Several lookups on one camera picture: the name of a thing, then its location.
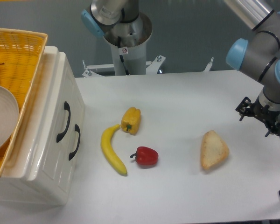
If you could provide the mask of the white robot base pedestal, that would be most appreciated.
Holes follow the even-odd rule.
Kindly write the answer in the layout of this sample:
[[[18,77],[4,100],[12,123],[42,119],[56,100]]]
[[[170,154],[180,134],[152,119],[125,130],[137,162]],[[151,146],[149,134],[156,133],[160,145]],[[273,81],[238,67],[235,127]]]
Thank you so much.
[[[139,13],[131,23],[118,23],[105,36],[112,54],[116,76],[146,74],[147,42],[152,34],[152,23]]]

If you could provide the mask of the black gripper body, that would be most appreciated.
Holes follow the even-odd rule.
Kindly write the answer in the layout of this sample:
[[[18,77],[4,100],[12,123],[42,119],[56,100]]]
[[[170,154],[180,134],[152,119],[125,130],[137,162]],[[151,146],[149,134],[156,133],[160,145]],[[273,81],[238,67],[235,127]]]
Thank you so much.
[[[249,107],[248,117],[254,117],[268,126],[273,126],[279,114],[280,111],[272,111],[269,105],[262,106],[261,103],[256,100]]]

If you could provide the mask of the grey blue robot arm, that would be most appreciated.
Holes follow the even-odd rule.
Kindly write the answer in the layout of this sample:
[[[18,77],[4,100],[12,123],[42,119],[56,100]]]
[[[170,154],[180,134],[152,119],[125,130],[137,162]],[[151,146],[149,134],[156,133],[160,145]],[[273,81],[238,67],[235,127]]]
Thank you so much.
[[[255,102],[244,98],[236,111],[261,121],[268,134],[280,136],[280,12],[263,0],[228,0],[226,5],[255,33],[252,40],[238,39],[226,63],[263,85]],[[136,0],[94,0],[81,12],[85,27],[109,44],[116,75],[155,74],[146,65],[146,43],[152,34],[150,19]]]

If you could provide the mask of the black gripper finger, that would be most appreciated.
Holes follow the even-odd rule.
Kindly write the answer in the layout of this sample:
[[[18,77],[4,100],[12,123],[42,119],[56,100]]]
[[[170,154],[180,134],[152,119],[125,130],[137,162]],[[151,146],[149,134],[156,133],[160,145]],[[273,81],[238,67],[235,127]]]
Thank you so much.
[[[251,106],[251,100],[248,97],[244,97],[243,100],[239,103],[239,105],[235,109],[235,111],[238,112],[240,115],[239,121],[242,121],[244,117],[251,116],[250,106]]]
[[[265,121],[264,122],[266,128],[268,129],[267,133],[265,134],[265,137],[268,137],[268,135],[273,134],[278,137],[280,137],[280,119],[277,121]]]

